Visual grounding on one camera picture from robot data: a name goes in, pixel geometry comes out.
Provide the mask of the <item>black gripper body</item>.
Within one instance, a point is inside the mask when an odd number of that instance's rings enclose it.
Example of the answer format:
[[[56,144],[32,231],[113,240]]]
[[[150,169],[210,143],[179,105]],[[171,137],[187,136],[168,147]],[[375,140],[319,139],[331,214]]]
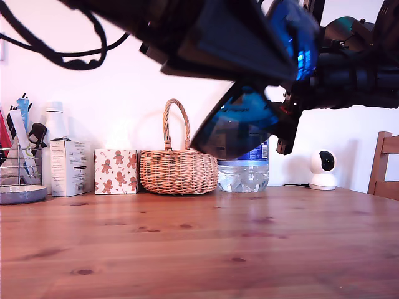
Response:
[[[284,111],[290,117],[287,136],[278,137],[277,152],[292,153],[299,119],[304,110],[335,108],[338,90],[338,42],[328,39],[327,28],[320,24],[324,1],[277,1],[276,33],[291,58],[296,72],[291,80],[279,82],[284,88]]]

